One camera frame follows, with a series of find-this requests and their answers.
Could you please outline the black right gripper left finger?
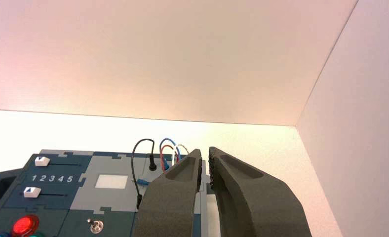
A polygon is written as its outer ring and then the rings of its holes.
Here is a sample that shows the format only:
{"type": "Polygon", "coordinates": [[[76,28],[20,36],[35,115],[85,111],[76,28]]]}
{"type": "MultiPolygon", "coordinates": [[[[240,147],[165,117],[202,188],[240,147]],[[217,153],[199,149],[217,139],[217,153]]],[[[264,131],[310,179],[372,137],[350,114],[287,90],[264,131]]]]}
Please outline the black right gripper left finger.
{"type": "Polygon", "coordinates": [[[134,236],[191,237],[201,170],[201,151],[194,149],[154,179],[139,206],[134,236]]]}

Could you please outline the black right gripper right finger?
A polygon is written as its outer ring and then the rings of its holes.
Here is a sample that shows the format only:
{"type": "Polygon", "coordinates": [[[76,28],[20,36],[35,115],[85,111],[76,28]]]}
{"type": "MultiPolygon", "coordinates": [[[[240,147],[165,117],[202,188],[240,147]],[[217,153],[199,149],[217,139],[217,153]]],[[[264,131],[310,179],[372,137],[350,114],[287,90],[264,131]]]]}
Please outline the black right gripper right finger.
{"type": "Polygon", "coordinates": [[[223,237],[310,237],[304,208],[282,180],[209,148],[210,186],[223,237]]]}

